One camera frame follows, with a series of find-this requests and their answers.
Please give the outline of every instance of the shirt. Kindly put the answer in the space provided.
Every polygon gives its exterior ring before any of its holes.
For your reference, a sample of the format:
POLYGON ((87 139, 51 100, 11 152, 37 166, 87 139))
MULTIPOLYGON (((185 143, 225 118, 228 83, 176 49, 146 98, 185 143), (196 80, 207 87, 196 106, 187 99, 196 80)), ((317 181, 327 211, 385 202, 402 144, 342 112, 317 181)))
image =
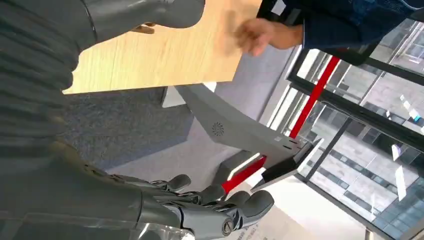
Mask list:
POLYGON ((302 10, 303 47, 325 49, 380 41, 423 0, 283 0, 302 10))

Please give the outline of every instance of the building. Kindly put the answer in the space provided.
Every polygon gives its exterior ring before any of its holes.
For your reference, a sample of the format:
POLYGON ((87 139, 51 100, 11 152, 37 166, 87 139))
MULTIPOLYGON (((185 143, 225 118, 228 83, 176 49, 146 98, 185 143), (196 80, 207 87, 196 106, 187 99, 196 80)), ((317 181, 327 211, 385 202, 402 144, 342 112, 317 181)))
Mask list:
MULTIPOLYGON (((380 42, 371 57, 423 75, 423 30, 424 23, 406 20, 380 42)), ((329 57, 323 52, 312 54, 315 61, 305 79, 314 82, 329 57)), ((420 115, 424 116, 424 86, 367 65, 342 62, 326 89, 424 134, 420 115)), ((293 104, 300 107, 293 110, 302 109, 306 101, 302 93, 298 96, 293 104)), ((297 119, 292 115, 292 124, 283 128, 285 133, 297 119)), ((315 104, 300 138, 309 142, 322 138, 324 143, 302 175, 308 175, 347 119, 331 106, 315 104)), ((424 218, 424 176, 416 171, 423 165, 424 153, 353 119, 311 181, 397 239, 424 218)))

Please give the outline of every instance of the screw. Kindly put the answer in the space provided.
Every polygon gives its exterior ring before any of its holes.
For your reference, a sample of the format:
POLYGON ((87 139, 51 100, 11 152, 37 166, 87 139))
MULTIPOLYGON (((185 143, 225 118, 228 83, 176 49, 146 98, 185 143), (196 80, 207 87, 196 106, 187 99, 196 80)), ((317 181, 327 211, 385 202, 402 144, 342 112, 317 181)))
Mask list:
POLYGON ((227 219, 222 226, 222 234, 226 237, 231 234, 233 231, 233 221, 231 219, 227 219))

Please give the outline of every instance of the red stripe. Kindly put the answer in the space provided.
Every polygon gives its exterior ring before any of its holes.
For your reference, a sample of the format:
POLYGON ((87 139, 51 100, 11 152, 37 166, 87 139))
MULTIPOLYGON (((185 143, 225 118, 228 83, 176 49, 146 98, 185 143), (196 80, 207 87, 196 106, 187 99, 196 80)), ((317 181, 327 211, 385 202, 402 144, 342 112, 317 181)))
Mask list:
POLYGON ((259 169, 261 169, 266 160, 266 156, 261 157, 259 160, 246 167, 246 169, 237 173, 230 180, 224 182, 222 184, 222 187, 224 188, 225 193, 228 194, 231 190, 235 189, 239 184, 244 182, 246 179, 256 173, 259 169))
POLYGON ((309 116, 309 113, 311 113, 311 110, 314 107, 315 102, 321 96, 321 93, 323 92, 324 87, 326 86, 327 82, 330 79, 331 74, 334 72, 334 69, 336 69, 336 66, 339 62, 340 62, 339 58, 335 56, 331 57, 330 62, 328 63, 327 67, 322 73, 321 78, 318 80, 318 82, 316 83, 316 86, 313 88, 312 93, 310 94, 310 97, 307 100, 305 107, 303 108, 302 112, 299 115, 299 118, 297 119, 296 124, 293 127, 293 130, 291 130, 290 138, 295 139, 298 136, 302 126, 304 125, 306 121, 306 118, 309 116))

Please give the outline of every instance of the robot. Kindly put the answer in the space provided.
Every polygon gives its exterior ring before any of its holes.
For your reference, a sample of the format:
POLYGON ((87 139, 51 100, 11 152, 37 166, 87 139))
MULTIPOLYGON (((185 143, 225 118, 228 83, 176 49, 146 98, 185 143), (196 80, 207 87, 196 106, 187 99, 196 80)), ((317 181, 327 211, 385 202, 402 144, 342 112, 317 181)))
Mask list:
MULTIPOLYGON (((76 149, 57 137, 65 124, 62 91, 72 85, 72 71, 83 50, 143 23, 191 27, 204 7, 205 0, 0 1, 1 240, 219 239, 255 224, 270 210, 274 200, 264 190, 256 189, 252 196, 237 192, 221 200, 225 193, 219 185, 183 192, 191 181, 186 175, 154 182, 109 175, 86 164, 76 149)), ((204 91, 198 85, 178 90, 188 102, 204 91)), ((206 95, 203 103, 222 104, 217 96, 206 95)), ((198 104, 189 106, 198 118, 202 115, 196 113, 198 104)), ((210 134, 218 142, 243 136, 227 130, 224 134, 231 118, 220 124, 200 118, 205 128, 212 124, 210 134)), ((269 155, 269 169, 288 157, 295 163, 290 166, 298 167, 313 149, 287 138, 293 149, 281 150, 279 142, 286 138, 254 122, 243 124, 258 130, 244 133, 261 144, 236 147, 269 155)), ((277 175, 274 171, 266 181, 277 175)))

